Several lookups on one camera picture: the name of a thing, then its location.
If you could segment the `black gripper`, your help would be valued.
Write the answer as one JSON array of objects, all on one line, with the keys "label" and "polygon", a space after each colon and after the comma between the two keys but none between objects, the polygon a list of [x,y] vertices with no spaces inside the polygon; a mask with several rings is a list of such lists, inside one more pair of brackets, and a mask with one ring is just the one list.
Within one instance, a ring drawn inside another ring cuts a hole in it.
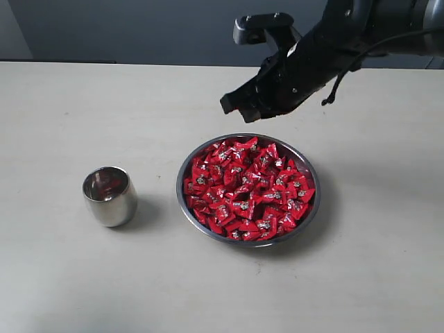
[{"label": "black gripper", "polygon": [[315,26],[293,51],[261,69],[256,83],[248,81],[224,94],[221,107],[225,114],[238,110],[245,123],[288,114],[351,64],[358,52],[348,44],[336,45],[326,30]]}]

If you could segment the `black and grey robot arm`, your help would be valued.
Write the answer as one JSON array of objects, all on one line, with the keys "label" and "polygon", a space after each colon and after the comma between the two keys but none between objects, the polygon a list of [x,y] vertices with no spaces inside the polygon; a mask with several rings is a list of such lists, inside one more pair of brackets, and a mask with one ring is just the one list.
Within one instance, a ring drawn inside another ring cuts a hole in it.
[{"label": "black and grey robot arm", "polygon": [[328,82],[339,86],[368,57],[441,57],[443,2],[328,1],[321,20],[304,35],[286,13],[246,15],[236,20],[233,39],[238,45],[274,42],[277,48],[253,78],[221,97],[225,113],[238,111],[252,123],[293,112]]}]

